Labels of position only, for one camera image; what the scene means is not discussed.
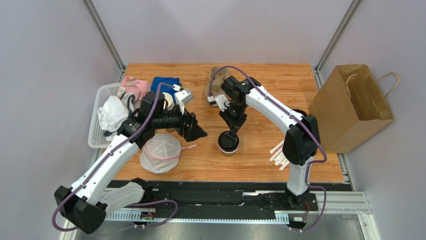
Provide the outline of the black cup lid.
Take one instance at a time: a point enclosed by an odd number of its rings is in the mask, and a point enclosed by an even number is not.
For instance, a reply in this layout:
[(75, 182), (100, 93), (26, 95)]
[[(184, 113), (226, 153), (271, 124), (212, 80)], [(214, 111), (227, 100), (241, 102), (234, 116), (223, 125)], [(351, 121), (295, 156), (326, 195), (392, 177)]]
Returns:
[(239, 137), (232, 136), (230, 134), (230, 131), (224, 131), (222, 132), (218, 137), (218, 146), (220, 149), (226, 150), (226, 151), (234, 151), (239, 148), (240, 140)]

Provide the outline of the paper coffee cup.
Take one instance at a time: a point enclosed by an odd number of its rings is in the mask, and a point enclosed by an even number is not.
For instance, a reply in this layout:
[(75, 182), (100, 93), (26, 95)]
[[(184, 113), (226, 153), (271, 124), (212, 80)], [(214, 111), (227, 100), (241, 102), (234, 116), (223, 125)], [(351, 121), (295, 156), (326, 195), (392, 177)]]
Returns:
[(237, 150), (230, 151), (230, 150), (224, 150), (224, 149), (221, 148), (220, 151), (221, 151), (221, 154), (224, 157), (229, 158), (229, 157), (232, 157), (236, 153)]

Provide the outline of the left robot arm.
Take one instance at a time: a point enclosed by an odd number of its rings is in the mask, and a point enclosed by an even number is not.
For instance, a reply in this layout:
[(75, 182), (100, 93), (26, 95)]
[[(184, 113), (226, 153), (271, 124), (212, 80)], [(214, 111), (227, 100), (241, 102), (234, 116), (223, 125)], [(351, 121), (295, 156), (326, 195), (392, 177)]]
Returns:
[(122, 122), (110, 145), (89, 170), (71, 186), (58, 187), (54, 193), (57, 208), (51, 220), (57, 230), (65, 231), (56, 223), (57, 214), (74, 224), (75, 230), (89, 235), (108, 215), (151, 199), (145, 194), (150, 194), (152, 186), (141, 178), (135, 178), (110, 193), (104, 193), (104, 190), (123, 165), (155, 136), (156, 130), (174, 128), (186, 142), (208, 135), (199, 126), (196, 115), (185, 109), (185, 104), (194, 98), (190, 90), (179, 90), (174, 96), (177, 104), (167, 110), (164, 109), (163, 93), (147, 92), (140, 107)]

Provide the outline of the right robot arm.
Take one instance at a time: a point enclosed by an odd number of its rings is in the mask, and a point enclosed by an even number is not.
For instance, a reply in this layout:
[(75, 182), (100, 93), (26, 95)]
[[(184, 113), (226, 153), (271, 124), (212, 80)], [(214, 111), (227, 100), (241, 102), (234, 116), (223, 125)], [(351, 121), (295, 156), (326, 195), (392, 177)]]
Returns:
[(320, 145), (317, 119), (285, 106), (252, 77), (238, 81), (230, 76), (223, 81), (221, 89), (224, 93), (215, 101), (229, 130), (218, 137), (220, 150), (228, 155), (236, 152), (240, 144), (237, 132), (247, 119), (245, 110), (247, 107), (257, 110), (284, 134), (282, 153), (289, 161), (286, 201), (292, 208), (302, 205), (310, 192), (306, 184), (308, 164), (314, 160)]

